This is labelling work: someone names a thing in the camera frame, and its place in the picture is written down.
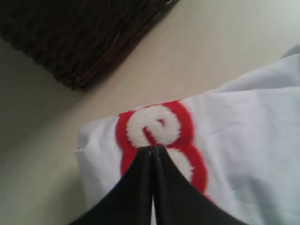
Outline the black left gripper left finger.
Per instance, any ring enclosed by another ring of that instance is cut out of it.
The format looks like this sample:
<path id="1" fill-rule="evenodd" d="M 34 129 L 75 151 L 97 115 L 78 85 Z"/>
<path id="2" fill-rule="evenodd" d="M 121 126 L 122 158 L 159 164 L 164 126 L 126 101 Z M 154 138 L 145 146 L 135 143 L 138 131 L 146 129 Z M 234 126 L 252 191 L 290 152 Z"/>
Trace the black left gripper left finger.
<path id="1" fill-rule="evenodd" d="M 150 225 L 152 215 L 152 151 L 138 150 L 126 173 L 108 194 L 72 225 Z"/>

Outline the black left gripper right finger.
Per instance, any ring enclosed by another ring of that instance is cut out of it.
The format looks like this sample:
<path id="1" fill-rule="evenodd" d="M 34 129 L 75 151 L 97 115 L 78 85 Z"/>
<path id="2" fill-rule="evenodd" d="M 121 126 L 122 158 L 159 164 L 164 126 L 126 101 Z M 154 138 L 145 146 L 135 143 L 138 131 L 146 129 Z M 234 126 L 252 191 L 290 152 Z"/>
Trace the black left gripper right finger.
<path id="1" fill-rule="evenodd" d="M 158 225 L 233 225 L 234 218 L 199 193 L 166 149 L 153 147 L 152 191 Z"/>

